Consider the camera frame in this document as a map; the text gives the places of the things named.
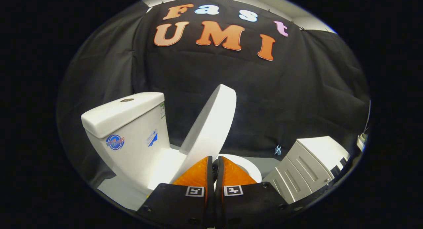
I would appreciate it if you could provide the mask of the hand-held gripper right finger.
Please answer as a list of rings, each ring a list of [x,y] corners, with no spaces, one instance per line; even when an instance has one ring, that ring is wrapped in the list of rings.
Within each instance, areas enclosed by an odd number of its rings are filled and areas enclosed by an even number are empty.
[[[255,182],[228,158],[219,156],[215,188],[216,228],[273,227],[297,211],[270,182]]]

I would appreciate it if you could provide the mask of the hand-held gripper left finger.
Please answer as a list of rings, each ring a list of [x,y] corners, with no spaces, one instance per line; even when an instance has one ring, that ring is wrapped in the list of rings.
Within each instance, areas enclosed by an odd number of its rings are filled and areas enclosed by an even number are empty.
[[[158,184],[136,215],[158,228],[207,228],[213,206],[213,157],[207,156],[174,182]]]

